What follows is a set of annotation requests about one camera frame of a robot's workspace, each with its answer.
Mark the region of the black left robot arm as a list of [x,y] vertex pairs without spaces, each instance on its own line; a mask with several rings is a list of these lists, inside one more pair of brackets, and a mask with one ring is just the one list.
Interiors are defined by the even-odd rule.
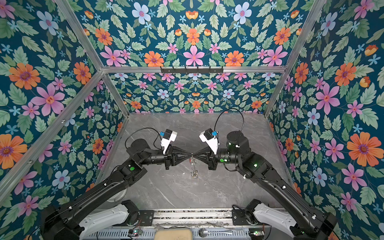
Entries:
[[92,189],[67,204],[43,211],[40,227],[43,239],[81,240],[114,225],[137,225],[140,211],[131,200],[105,211],[95,210],[138,182],[148,172],[145,165],[163,164],[169,169],[191,157],[187,151],[171,145],[164,151],[153,150],[144,139],[133,141],[127,153],[129,158]]

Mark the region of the aluminium frame corner post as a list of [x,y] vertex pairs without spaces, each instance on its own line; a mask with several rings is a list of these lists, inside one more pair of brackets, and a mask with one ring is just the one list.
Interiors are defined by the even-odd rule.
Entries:
[[74,34],[76,35],[83,49],[85,50],[85,53],[90,58],[93,66],[95,67],[95,70],[96,70],[95,75],[101,74],[101,77],[99,77],[99,80],[102,79],[104,81],[104,83],[106,84],[106,86],[111,92],[111,96],[114,98],[116,104],[119,106],[119,109],[122,111],[124,117],[127,118],[129,116],[129,111],[126,105],[124,104],[123,99],[119,94],[116,86],[112,82],[110,75],[107,74],[107,72],[105,72],[104,64],[102,63],[97,51],[91,44],[88,36],[86,35],[83,29],[83,26],[81,25],[75,12],[70,6],[70,3],[68,1],[56,1],[56,4],[60,9],[60,11],[62,12],[65,19],[67,20],[68,24],[70,25],[71,29],[73,30]]
[[326,2],[327,2],[326,0],[318,0],[318,1],[313,2],[313,5],[312,5],[312,7],[309,11],[309,14],[307,16],[307,19],[304,22],[304,25],[302,27],[301,34],[299,35],[298,40],[296,41],[294,48],[289,55],[289,58],[287,60],[287,64],[285,66],[285,71],[281,75],[281,77],[280,77],[280,79],[279,79],[279,81],[278,81],[278,83],[274,89],[274,92],[270,98],[268,107],[266,108],[266,111],[264,112],[264,117],[266,119],[270,115],[275,103],[277,102],[279,94],[281,93],[281,91],[284,87],[285,80],[289,77],[289,75],[290,75],[290,73],[294,67],[294,64],[295,64],[296,60],[298,59],[300,52],[301,52],[303,46],[305,45],[307,38],[308,38],[310,32],[312,31],[312,28],[314,27],[315,22],[317,21],[317,18],[321,14],[321,11],[322,11],[324,5],[326,4]]

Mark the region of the bunch of keys yellow tag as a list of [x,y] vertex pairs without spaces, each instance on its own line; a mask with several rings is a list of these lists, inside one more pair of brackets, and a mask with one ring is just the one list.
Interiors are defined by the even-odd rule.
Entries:
[[191,175],[194,179],[197,179],[198,176],[198,170],[197,170],[197,162],[195,158],[190,158],[190,165],[191,165]]

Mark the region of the aluminium frame corner post left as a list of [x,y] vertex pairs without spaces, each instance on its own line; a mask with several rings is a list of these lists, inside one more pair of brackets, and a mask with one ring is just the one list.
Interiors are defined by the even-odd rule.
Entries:
[[60,11],[62,12],[65,19],[67,20],[68,24],[70,25],[71,29],[73,30],[74,34],[76,35],[83,49],[85,50],[85,53],[90,58],[93,66],[95,67],[95,70],[96,70],[95,75],[101,74],[101,77],[99,77],[99,80],[102,79],[104,81],[104,83],[106,84],[106,86],[111,92],[111,96],[114,98],[116,104],[119,106],[119,109],[122,111],[124,117],[127,118],[129,116],[129,111],[126,105],[124,104],[123,99],[119,94],[116,86],[112,82],[110,75],[107,74],[107,72],[105,72],[104,64],[102,63],[97,51],[91,44],[88,36],[86,35],[83,29],[83,26],[81,25],[75,12],[70,6],[70,3],[68,1],[56,1],[56,4],[60,9]]

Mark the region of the black hook rack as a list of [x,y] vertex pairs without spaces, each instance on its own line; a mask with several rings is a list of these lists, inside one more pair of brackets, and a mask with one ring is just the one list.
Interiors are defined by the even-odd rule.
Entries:
[[162,74],[221,74],[223,67],[160,67]]

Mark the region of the aluminium frame corner post right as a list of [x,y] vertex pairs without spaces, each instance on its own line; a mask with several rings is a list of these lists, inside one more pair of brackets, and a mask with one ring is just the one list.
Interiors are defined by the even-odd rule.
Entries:
[[274,89],[274,92],[270,98],[268,107],[266,108],[266,111],[264,112],[264,117],[266,119],[270,115],[275,103],[277,102],[279,94],[281,93],[281,91],[284,87],[285,80],[289,77],[289,75],[290,75],[290,73],[294,67],[294,64],[295,64],[296,60],[298,59],[300,52],[301,52],[303,46],[305,45],[307,38],[308,38],[310,32],[312,31],[312,28],[314,27],[315,22],[317,21],[317,18],[321,14],[321,11],[322,11],[324,5],[326,4],[326,2],[327,2],[326,0],[318,0],[318,1],[313,2],[313,5],[312,5],[312,7],[309,11],[309,14],[307,16],[307,19],[304,22],[304,25],[302,27],[301,34],[299,35],[298,40],[296,41],[294,48],[289,55],[289,58],[287,60],[287,64],[285,66],[285,71],[281,75],[281,77],[280,77],[280,79],[279,79],[279,81],[278,81],[278,83]]

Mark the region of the aluminium frame horizontal bar back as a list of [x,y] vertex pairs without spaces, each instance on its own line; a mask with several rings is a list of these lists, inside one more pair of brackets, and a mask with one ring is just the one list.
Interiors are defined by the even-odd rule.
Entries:
[[115,73],[162,73],[162,74],[221,74],[221,73],[284,73],[285,66],[274,67],[103,67],[107,74]]

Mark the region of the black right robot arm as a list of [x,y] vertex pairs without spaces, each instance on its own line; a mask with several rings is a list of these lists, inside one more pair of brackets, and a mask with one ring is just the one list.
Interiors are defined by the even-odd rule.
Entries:
[[208,147],[194,153],[194,157],[206,163],[209,170],[215,170],[218,163],[234,164],[236,172],[259,185],[285,209],[285,212],[276,211],[254,200],[246,210],[250,221],[270,225],[294,240],[327,240],[334,233],[336,216],[323,213],[303,199],[269,161],[251,150],[248,138],[241,131],[230,132],[224,148],[220,146],[218,133],[212,129],[199,137]]

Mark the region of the aluminium frame bar left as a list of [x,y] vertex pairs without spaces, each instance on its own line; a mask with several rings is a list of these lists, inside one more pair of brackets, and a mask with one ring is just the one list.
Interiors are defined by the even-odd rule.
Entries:
[[46,146],[55,138],[65,125],[65,122],[71,118],[72,114],[84,102],[89,93],[97,86],[103,74],[103,71],[98,71],[91,77],[91,80],[76,94],[73,100],[55,118],[53,123],[47,127],[16,165],[4,176],[1,180],[1,205],[4,204],[4,201],[16,188],[21,178],[28,173],[31,166],[38,160]]

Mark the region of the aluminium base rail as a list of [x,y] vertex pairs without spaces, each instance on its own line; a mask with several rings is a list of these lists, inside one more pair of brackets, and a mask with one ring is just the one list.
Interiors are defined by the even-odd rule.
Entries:
[[[129,214],[123,210],[125,206],[118,205],[109,210],[96,212],[87,216],[81,226],[97,232],[114,225],[118,226],[154,226],[156,224],[171,225],[204,225],[215,224],[220,226],[247,226],[253,223],[247,220],[243,211],[238,209],[160,209],[141,210]],[[268,207],[261,203],[248,211],[256,219],[256,224],[268,224],[281,230],[289,229],[299,224],[293,215],[279,209]]]

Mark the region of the beige pad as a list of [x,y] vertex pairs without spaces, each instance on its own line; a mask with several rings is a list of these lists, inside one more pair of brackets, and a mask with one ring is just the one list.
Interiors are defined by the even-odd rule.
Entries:
[[159,230],[154,240],[193,240],[193,233],[189,229]]

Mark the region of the metal spoon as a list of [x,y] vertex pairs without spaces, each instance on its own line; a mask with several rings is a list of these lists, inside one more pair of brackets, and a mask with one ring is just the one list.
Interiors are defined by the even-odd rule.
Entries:
[[221,237],[221,236],[228,236],[228,235],[233,235],[233,231],[231,230],[226,230],[226,231],[210,231],[208,229],[202,228],[199,229],[198,235],[201,238],[206,238],[208,236],[213,236],[213,237]]

